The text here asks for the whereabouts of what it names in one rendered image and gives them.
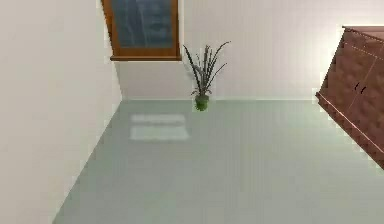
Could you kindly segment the house plant in green pot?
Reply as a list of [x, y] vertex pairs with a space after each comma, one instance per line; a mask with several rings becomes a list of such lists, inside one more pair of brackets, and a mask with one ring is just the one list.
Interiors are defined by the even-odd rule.
[[195, 108], [198, 111], [205, 111], [208, 108], [212, 83], [218, 73], [226, 66], [226, 63], [224, 63], [218, 69], [215, 69], [219, 53], [227, 44], [229, 44], [229, 41], [221, 44], [216, 50], [213, 50], [210, 45], [206, 45], [203, 58], [196, 55], [197, 61], [193, 60], [189, 49], [183, 46], [196, 83], [196, 87], [191, 94], [194, 96]]

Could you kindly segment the brown framed window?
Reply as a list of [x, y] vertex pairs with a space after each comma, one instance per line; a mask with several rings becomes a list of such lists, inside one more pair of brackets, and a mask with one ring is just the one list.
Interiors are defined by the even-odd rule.
[[180, 61], [179, 0], [101, 0], [111, 61]]

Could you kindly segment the brown wooden cupboard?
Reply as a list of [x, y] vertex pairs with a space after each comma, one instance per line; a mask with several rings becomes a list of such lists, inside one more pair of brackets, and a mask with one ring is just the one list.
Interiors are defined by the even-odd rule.
[[384, 170], [384, 26], [344, 27], [316, 97]]

